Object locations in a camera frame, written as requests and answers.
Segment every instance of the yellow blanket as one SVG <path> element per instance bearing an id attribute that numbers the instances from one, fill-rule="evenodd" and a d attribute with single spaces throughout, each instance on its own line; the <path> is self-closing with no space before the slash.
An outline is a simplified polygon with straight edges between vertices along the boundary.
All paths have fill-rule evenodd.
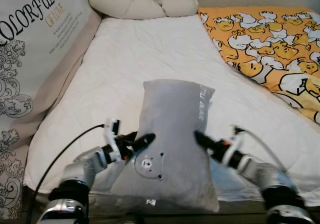
<path id="1" fill-rule="evenodd" d="M 202 8 L 225 62 L 320 124 L 320 15 L 301 7 Z"/>

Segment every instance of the gray pillow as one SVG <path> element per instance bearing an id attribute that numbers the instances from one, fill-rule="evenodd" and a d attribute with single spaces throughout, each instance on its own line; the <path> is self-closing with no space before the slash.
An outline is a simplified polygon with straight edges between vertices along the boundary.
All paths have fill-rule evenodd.
<path id="1" fill-rule="evenodd" d="M 188 81 L 160 79 L 144 84 L 139 138 L 155 133 L 116 179 L 111 192 L 120 196 L 165 200 L 212 212 L 219 203 L 211 181 L 209 158 L 194 131 L 204 132 L 214 89 Z"/>

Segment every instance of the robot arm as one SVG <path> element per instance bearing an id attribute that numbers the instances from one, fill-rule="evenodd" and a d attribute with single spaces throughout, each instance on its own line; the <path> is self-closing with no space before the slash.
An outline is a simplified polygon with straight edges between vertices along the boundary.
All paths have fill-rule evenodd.
<path id="1" fill-rule="evenodd" d="M 88 198 L 96 174 L 105 170 L 112 162 L 126 160 L 133 151 L 147 147 L 155 134 L 146 134 L 135 141 L 137 132 L 116 136 L 119 121 L 105 125 L 104 136 L 108 145 L 92 148 L 73 160 L 64 168 L 59 186 L 49 195 L 50 202 L 42 213 L 38 224 L 85 224 L 89 208 Z"/>
<path id="2" fill-rule="evenodd" d="M 197 143 L 211 151 L 212 159 L 234 168 L 258 187 L 265 202 L 268 224 L 315 224 L 298 195 L 298 188 L 284 171 L 237 150 L 241 137 L 241 134 L 236 135 L 233 145 L 224 139 L 214 141 L 195 132 Z"/>

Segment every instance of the bolster pillow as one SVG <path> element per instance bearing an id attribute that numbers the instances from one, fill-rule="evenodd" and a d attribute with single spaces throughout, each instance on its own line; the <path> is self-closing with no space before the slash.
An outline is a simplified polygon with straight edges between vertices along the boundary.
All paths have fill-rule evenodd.
<path id="1" fill-rule="evenodd" d="M 99 12 L 119 19 L 152 19 L 191 16 L 198 11 L 197 0 L 89 0 Z"/>

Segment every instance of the white quilted mattress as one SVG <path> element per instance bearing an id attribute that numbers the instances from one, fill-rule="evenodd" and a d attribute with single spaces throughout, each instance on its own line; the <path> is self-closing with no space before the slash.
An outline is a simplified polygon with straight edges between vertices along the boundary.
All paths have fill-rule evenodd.
<path id="1" fill-rule="evenodd" d="M 28 153 L 24 184 L 35 189 L 54 157 L 84 130 L 120 119 L 120 133 L 139 127 L 143 82 L 180 79 L 216 89 L 206 134 L 230 137 L 236 124 L 261 137 L 288 168 L 308 206 L 320 206 L 319 126 L 222 60 L 197 15 L 150 20 L 102 21 L 61 102 L 41 123 Z M 63 168 L 80 153 L 105 145 L 102 129 L 76 142 L 54 165 L 40 193 L 49 193 Z M 244 152 L 272 162 L 250 137 Z M 92 193 L 107 195 L 121 166 L 96 178 Z M 258 190 L 233 170 L 211 162 L 219 200 L 261 200 Z"/>

